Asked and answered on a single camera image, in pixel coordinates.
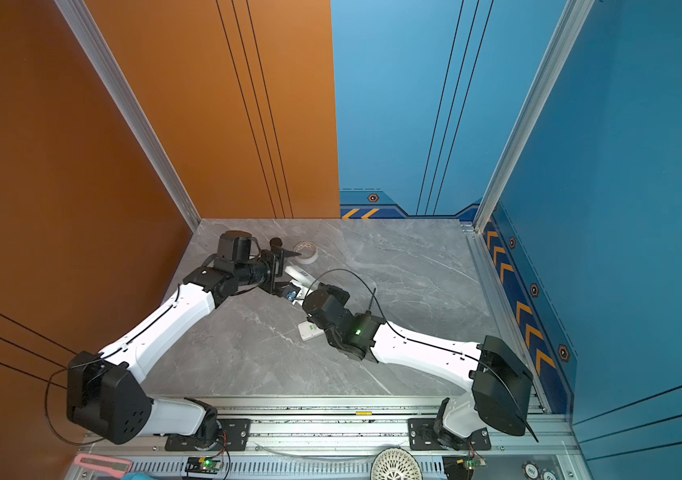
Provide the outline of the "small white remote control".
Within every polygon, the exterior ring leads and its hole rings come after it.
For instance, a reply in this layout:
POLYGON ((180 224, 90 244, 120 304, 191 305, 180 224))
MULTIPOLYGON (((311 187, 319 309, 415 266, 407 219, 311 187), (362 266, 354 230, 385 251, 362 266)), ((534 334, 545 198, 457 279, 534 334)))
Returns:
POLYGON ((311 276, 302 268, 294 265, 286 266, 284 272, 292 279, 294 283, 301 286, 302 288, 310 288, 315 282, 315 278, 313 276, 311 276))

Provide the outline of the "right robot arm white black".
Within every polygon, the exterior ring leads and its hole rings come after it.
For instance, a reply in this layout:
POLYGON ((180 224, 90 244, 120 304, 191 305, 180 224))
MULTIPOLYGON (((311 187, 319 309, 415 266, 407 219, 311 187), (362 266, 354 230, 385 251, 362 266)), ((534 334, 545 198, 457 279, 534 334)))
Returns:
POLYGON ((321 283, 302 301, 310 323, 328 344, 354 360, 418 370, 464 390, 440 403, 435 441, 454 450, 478 449, 472 442, 492 428, 521 437, 531 434, 527 415, 533 375, 500 338, 460 342, 408 330, 370 311, 353 314, 345 290, 321 283))

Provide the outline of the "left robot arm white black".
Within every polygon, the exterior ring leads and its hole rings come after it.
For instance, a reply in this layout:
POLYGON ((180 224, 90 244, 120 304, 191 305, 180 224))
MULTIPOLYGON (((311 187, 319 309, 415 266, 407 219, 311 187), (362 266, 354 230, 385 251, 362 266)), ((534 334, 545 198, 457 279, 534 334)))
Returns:
POLYGON ((228 298, 260 289, 295 302, 308 293, 314 280, 288 265, 295 254, 281 239, 253 253, 257 244, 248 232, 223 233, 217 251, 163 305, 100 352, 73 358, 67 368, 68 420, 116 445, 157 435, 179 437, 199 450, 213 447, 222 435, 215 407, 192 398, 151 397, 142 383, 191 327, 228 298))

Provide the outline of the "white tape roll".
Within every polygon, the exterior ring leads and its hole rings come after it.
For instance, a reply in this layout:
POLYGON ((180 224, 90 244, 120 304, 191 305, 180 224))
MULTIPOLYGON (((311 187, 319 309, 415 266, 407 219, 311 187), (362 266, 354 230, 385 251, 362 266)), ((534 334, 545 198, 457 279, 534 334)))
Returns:
POLYGON ((309 265, 314 263, 319 257, 319 248, 309 241, 298 242, 293 251, 297 253, 295 260, 303 265, 309 265))

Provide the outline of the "white round fan grille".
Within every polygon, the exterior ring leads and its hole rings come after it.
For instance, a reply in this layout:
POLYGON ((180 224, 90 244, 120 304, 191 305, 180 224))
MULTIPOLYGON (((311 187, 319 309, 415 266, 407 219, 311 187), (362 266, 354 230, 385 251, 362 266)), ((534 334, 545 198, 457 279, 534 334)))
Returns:
POLYGON ((423 472, 417 460, 400 448, 381 451, 370 468, 371 480, 422 480, 423 472))

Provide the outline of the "green circuit board left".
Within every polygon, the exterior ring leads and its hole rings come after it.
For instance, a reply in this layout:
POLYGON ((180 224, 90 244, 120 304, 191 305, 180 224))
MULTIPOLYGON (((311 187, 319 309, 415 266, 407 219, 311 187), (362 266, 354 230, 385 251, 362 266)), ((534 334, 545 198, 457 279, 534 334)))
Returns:
POLYGON ((221 473, 223 461, 220 457, 194 457, 187 458, 184 473, 188 477, 213 478, 221 473))

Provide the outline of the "circuit board right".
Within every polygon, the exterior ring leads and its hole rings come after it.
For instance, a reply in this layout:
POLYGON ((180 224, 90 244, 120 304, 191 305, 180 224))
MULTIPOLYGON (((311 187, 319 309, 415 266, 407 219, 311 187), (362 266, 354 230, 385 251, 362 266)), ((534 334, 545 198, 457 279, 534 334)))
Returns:
POLYGON ((447 480, 472 480, 487 465, 484 458, 470 456, 443 456, 442 463, 447 480))

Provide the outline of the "cyan object at edge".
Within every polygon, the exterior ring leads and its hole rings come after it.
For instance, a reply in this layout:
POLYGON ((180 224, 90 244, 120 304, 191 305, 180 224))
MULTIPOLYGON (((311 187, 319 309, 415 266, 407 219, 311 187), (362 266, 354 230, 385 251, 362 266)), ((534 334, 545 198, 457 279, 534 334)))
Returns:
POLYGON ((142 472, 130 472, 127 473, 121 480, 157 480, 157 479, 142 472))

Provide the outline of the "pink tool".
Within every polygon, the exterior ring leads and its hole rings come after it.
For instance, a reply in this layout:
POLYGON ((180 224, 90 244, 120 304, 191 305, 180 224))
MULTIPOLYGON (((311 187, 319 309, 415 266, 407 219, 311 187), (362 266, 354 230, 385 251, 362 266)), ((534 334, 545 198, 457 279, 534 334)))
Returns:
POLYGON ((130 460, 81 453, 74 459, 74 464, 84 469, 107 474, 112 478, 122 479, 131 472, 133 463, 130 460))

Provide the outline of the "aluminium rail frame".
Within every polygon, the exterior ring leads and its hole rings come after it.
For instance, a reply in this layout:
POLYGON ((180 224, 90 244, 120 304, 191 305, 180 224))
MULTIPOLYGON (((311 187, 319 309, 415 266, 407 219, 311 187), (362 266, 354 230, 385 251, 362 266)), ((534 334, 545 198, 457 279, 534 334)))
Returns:
POLYGON ((489 451, 409 448, 407 420, 436 418, 439 396, 234 396, 208 397, 219 419, 248 418, 250 437, 243 452, 216 452, 223 461, 211 479, 369 479, 375 457, 400 448, 419 463, 426 479, 445 479, 443 456, 482 457, 473 479, 527 479, 526 461, 540 479, 588 479, 591 474, 566 418, 555 414, 539 392, 529 400, 533 432, 514 437, 492 428, 489 451), (356 411, 371 411, 356 416, 356 411))

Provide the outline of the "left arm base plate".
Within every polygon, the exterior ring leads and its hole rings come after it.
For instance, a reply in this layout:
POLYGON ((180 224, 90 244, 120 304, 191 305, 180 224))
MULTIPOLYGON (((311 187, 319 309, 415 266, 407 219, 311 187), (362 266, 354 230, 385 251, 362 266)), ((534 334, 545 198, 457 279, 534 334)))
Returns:
POLYGON ((169 435, 165 450, 169 452, 243 452, 247 448, 252 422, 248 418, 219 419, 217 436, 200 440, 190 436, 169 435))

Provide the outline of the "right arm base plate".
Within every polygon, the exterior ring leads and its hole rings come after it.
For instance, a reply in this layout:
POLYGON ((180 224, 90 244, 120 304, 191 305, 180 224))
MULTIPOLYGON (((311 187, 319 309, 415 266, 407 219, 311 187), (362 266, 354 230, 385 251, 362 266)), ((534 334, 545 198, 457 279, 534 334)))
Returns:
POLYGON ((447 429, 436 426, 437 419, 415 417, 407 420, 409 448, 413 451, 455 450, 489 451, 492 449, 490 435, 483 428, 462 438, 447 429))

